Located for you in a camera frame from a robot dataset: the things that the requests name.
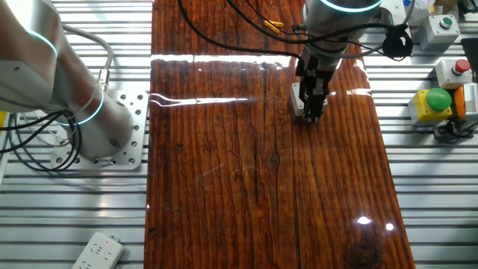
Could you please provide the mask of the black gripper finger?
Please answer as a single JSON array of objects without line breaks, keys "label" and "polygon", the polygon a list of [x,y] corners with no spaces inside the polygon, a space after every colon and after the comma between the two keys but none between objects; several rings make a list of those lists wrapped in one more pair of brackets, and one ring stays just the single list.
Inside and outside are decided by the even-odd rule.
[{"label": "black gripper finger", "polygon": [[308,86],[308,121],[310,123],[316,123],[321,118],[327,106],[328,94],[327,82],[323,78],[319,78]]},{"label": "black gripper finger", "polygon": [[299,83],[299,98],[303,102],[303,114],[309,115],[309,92],[308,92],[309,77],[303,76]]}]

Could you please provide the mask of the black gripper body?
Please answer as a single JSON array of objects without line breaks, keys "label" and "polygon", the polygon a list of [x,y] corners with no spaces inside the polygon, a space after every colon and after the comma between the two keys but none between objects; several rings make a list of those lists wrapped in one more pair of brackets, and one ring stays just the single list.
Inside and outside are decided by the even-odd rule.
[{"label": "black gripper body", "polygon": [[300,84],[306,88],[327,88],[336,69],[336,60],[313,55],[309,50],[303,50],[301,58],[303,63],[296,69]]}]

